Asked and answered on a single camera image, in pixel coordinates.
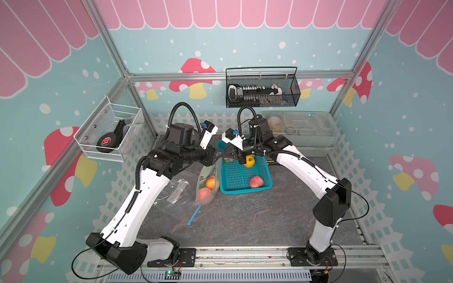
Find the clear green zip-top bag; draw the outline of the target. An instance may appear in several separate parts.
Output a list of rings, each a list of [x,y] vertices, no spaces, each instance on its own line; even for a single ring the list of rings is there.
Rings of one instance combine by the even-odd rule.
[[[223,160],[218,159],[211,166],[203,166],[196,185],[195,206],[209,205],[220,189]]]

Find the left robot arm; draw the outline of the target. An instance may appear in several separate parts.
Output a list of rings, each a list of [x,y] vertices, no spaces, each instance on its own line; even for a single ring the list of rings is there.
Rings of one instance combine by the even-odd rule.
[[[101,232],[92,232],[86,240],[88,251],[94,251],[127,275],[135,273],[146,262],[178,264],[180,255],[176,241],[168,237],[140,241],[138,232],[157,197],[174,176],[194,163],[204,166],[215,163],[216,150],[210,140],[217,127],[209,121],[197,121],[194,126],[174,123],[173,117],[180,107],[195,114],[186,102],[173,107],[163,140],[139,159],[135,184],[125,202]]]

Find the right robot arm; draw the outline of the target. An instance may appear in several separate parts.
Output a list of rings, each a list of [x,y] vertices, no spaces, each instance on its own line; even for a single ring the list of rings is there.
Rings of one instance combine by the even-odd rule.
[[[286,137],[275,136],[262,115],[250,107],[253,117],[249,122],[250,136],[245,137],[242,124],[237,129],[228,129],[221,140],[228,145],[221,156],[245,163],[249,155],[270,158],[284,166],[305,183],[318,198],[313,208],[316,223],[301,257],[307,265],[324,265],[333,261],[332,239],[336,229],[346,222],[351,207],[352,184],[346,178],[338,179],[328,174],[305,157]]]

